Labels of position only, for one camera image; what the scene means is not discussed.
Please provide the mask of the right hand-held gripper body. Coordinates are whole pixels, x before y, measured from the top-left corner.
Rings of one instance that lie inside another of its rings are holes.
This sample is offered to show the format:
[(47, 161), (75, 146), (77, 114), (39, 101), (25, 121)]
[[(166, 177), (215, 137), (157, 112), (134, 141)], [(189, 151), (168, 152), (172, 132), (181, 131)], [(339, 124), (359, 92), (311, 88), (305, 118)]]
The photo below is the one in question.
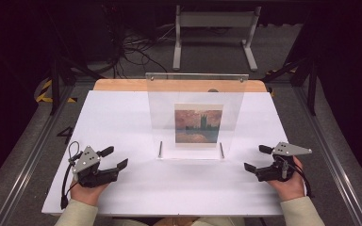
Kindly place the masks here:
[(259, 182), (277, 180), (285, 182), (296, 171), (295, 155), (310, 154), (311, 149), (303, 148), (286, 142), (279, 142), (272, 147), (273, 163), (269, 167), (256, 169), (255, 176)]

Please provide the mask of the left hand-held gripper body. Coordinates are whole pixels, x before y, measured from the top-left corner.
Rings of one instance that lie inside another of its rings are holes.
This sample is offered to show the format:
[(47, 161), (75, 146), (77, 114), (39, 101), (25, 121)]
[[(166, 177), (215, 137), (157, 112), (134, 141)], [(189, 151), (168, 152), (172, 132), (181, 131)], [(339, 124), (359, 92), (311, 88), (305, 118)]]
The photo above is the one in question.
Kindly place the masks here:
[(74, 178), (83, 187), (93, 188), (116, 182), (118, 179), (117, 168), (99, 170), (103, 157), (99, 157), (98, 152), (87, 146), (73, 167)]

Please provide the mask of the painting print card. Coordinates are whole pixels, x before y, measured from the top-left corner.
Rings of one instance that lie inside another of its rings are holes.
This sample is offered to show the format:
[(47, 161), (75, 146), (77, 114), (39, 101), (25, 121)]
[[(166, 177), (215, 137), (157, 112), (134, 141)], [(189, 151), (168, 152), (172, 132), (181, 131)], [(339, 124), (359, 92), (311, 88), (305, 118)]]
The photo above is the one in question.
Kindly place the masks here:
[(223, 105), (175, 104), (175, 145), (185, 148), (214, 148), (220, 133), (222, 111)]

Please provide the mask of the clear acrylic picture frame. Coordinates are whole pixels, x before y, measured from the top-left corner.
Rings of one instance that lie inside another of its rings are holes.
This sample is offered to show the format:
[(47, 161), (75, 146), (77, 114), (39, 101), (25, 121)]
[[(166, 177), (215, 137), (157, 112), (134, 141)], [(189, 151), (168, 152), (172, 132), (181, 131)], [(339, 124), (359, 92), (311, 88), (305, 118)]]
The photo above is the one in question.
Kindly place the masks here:
[[(219, 73), (147, 73), (155, 80), (238, 80), (248, 81), (246, 74)], [(160, 159), (223, 160), (230, 150), (245, 92), (147, 91), (154, 144)], [(223, 105), (217, 145), (214, 148), (177, 147), (174, 139), (175, 104)]]

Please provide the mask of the person's left hand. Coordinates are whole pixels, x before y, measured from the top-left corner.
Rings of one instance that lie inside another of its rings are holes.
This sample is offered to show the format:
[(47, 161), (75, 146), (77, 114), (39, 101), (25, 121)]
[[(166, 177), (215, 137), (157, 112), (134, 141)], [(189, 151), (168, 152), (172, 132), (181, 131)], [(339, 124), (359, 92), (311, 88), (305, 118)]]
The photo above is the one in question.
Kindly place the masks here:
[(71, 199), (85, 204), (96, 206), (101, 194), (108, 187), (108, 184), (89, 188), (81, 186), (77, 181), (72, 180), (71, 183)]

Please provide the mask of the person's right hand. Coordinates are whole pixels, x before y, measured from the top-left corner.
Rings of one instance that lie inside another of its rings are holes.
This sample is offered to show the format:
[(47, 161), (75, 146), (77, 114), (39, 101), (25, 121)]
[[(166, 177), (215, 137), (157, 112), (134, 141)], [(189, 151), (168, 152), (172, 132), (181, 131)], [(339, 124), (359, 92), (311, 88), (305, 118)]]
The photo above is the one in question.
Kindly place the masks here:
[(268, 181), (268, 184), (276, 190), (282, 202), (291, 201), (305, 196), (304, 180), (297, 171), (295, 171), (292, 174), (292, 177), (286, 182), (273, 180)]

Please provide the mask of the white board sheet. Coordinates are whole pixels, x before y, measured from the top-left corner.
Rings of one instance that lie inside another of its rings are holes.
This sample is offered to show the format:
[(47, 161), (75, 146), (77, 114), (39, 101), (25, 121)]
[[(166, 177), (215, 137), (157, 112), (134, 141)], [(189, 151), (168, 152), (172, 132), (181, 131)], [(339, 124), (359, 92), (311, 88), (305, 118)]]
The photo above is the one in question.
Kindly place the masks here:
[(273, 188), (245, 170), (272, 163), (261, 144), (286, 140), (272, 97), (245, 92), (234, 138), (223, 160), (160, 159), (146, 91), (91, 91), (76, 123), (71, 150), (113, 146), (101, 166), (127, 167), (101, 195), (100, 214), (113, 217), (279, 216)]

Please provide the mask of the black metal stand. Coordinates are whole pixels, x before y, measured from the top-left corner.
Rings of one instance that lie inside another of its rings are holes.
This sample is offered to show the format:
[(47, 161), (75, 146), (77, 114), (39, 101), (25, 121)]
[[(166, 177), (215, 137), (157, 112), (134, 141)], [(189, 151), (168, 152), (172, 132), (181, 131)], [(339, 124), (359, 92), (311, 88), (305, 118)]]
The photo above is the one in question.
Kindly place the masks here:
[[(306, 103), (309, 112), (315, 116), (315, 97), (316, 97), (316, 87), (317, 87), (317, 71), (318, 66), (313, 58), (302, 58), (295, 62), (289, 62), (294, 63), (296, 65), (295, 73), (293, 76), (289, 79), (289, 83), (293, 87), (301, 87), (305, 80), (308, 80), (308, 91), (307, 91), (307, 97), (306, 97)], [(275, 73), (270, 76), (264, 76), (261, 81), (264, 83), (271, 82), (272, 80), (280, 77), (280, 73)]]
[(102, 75), (88, 68), (68, 9), (64, 6), (53, 5), (44, 5), (43, 9), (47, 19), (45, 25), (48, 32), (46, 43), (49, 45), (52, 56), (52, 113), (55, 114), (62, 104), (60, 100), (60, 82), (63, 82), (66, 87), (72, 86), (76, 82), (76, 75), (72, 68), (76, 68), (82, 75), (95, 80), (101, 79)]

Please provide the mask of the wooden table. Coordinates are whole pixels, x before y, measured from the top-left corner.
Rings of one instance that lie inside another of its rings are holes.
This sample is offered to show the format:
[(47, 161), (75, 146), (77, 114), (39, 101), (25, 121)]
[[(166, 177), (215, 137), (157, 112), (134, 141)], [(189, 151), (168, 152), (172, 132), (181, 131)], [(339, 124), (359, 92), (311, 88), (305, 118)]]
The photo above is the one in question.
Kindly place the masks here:
[(266, 92), (263, 82), (259, 80), (155, 80), (146, 79), (99, 79), (94, 90), (105, 91), (194, 91), (207, 92)]

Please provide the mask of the yellow black hazard tape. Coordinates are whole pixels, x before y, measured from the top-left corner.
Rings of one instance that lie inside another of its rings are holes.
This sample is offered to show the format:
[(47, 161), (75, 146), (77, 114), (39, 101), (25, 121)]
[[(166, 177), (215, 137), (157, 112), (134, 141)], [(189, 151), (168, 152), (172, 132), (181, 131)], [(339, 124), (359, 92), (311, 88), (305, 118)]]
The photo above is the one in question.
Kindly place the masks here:
[(40, 94), (37, 96), (36, 98), (36, 102), (37, 103), (52, 103), (53, 102), (53, 98), (52, 97), (47, 97), (46, 93), (49, 90), (49, 88), (52, 85), (52, 80), (48, 79), (44, 85), (42, 86), (42, 89), (40, 91)]
[(280, 69), (277, 69), (277, 70), (269, 70), (265, 73), (266, 76), (270, 76), (270, 75), (273, 75), (275, 73), (280, 73), (280, 74), (283, 74), (283, 73), (288, 73), (290, 71), (293, 71), (294, 69), (296, 68), (296, 65), (294, 63), (289, 63), (285, 66), (283, 66), (282, 68)]

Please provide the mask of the white metal stand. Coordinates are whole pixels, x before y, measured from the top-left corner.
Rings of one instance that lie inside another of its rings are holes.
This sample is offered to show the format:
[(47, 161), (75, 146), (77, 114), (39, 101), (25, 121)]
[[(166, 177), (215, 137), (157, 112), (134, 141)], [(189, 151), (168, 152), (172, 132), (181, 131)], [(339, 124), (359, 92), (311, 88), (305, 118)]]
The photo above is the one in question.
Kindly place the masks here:
[(173, 52), (173, 69), (179, 71), (181, 68), (181, 28), (182, 27), (238, 27), (246, 28), (247, 38), (241, 41), (250, 70), (258, 70), (251, 44), (255, 34), (255, 29), (260, 17), (261, 7), (256, 7), (250, 11), (183, 11), (179, 5), (175, 11), (175, 46)]

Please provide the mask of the aluminium floor rail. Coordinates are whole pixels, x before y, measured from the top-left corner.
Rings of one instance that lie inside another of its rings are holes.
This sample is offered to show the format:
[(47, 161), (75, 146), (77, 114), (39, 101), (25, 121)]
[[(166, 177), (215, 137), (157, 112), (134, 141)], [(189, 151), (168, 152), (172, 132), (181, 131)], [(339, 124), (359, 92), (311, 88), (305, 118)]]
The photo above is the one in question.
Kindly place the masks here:
[(44, 145), (58, 120), (58, 116), (67, 103), (67, 100), (70, 97), (73, 89), (73, 86), (64, 87), (62, 93), (59, 95), (60, 104), (57, 106), (56, 111), (52, 115), (48, 116), (36, 143), (31, 149), (30, 154), (27, 156), (20, 174), (16, 177), (16, 181), (0, 209), (0, 226), (7, 226), (8, 221), (11, 218), (19, 200), (21, 199), (27, 184), (31, 179), (32, 174), (41, 158), (42, 149), (44, 148)]
[(362, 205), (354, 191), (348, 175), (346, 174), (340, 161), (337, 159), (337, 155), (334, 153), (334, 150), (328, 143), (317, 117), (310, 112), (307, 106), (307, 98), (305, 97), (304, 90), (302, 88), (293, 88), (293, 91), (297, 100), (303, 107), (304, 113), (314, 130), (318, 142), (320, 143), (323, 158), (336, 183), (337, 190), (347, 206), (354, 225), (362, 226)]

